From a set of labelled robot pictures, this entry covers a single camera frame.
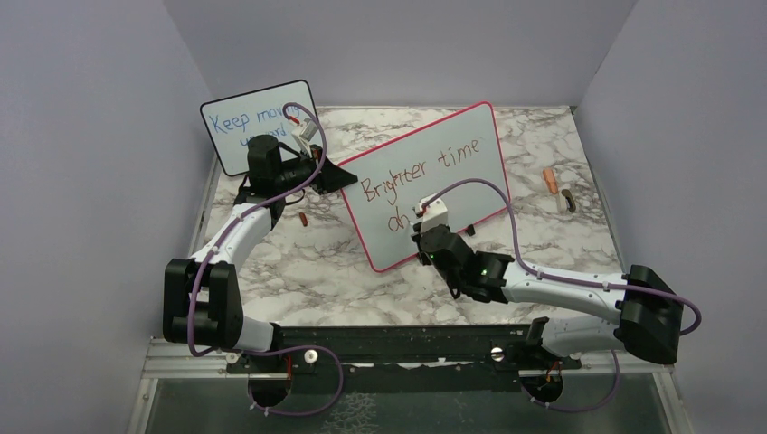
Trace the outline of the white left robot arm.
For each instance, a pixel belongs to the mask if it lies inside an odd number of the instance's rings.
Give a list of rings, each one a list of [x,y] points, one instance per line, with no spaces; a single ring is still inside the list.
[[[335,193],[358,180],[330,162],[321,146],[300,146],[290,159],[283,159],[290,148],[276,137],[259,135],[248,141],[247,182],[238,190],[229,219],[192,257],[172,259],[166,266],[166,341],[188,344],[195,356],[215,349],[250,351],[252,362],[266,372],[283,363],[285,349],[275,340],[277,325],[243,312],[238,272],[276,227],[287,196],[305,188]]]

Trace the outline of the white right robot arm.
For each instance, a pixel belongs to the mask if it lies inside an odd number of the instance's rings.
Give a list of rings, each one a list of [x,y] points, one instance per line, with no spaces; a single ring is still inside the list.
[[[432,265],[453,297],[482,303],[532,303],[575,312],[574,317],[536,319],[522,343],[535,368],[556,357],[625,351],[655,364],[677,361],[683,315],[674,291],[651,268],[588,275],[523,266],[509,255],[474,251],[446,225],[414,233],[419,261]]]

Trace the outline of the pink framed whiteboard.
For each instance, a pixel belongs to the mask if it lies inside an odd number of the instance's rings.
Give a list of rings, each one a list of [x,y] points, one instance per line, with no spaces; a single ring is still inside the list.
[[[443,191],[448,225],[463,231],[504,211],[510,193],[493,106],[482,101],[340,163],[357,181],[342,191],[371,268],[417,252],[421,199]]]

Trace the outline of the black framed written whiteboard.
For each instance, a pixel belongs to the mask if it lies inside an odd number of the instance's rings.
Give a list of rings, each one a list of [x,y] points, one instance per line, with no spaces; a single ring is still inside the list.
[[[296,124],[282,111],[289,102],[306,107],[312,114],[317,113],[305,80],[208,101],[200,106],[201,117],[224,174],[236,176],[248,172],[247,142],[258,135],[269,134],[295,151],[301,149],[291,136]]]

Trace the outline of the orange marker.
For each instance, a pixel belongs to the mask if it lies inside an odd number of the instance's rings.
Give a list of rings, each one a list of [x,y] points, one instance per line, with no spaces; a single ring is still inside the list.
[[[542,172],[544,183],[550,192],[550,194],[559,194],[559,187],[554,170],[551,167],[546,167]]]

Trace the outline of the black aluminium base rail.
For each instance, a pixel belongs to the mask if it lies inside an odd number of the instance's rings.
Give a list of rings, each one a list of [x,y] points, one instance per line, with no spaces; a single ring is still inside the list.
[[[625,353],[557,358],[534,348],[529,325],[287,326],[286,355],[215,350],[190,355],[154,339],[141,376],[149,380],[244,380],[280,397],[336,392],[560,391],[568,376],[670,372]]]

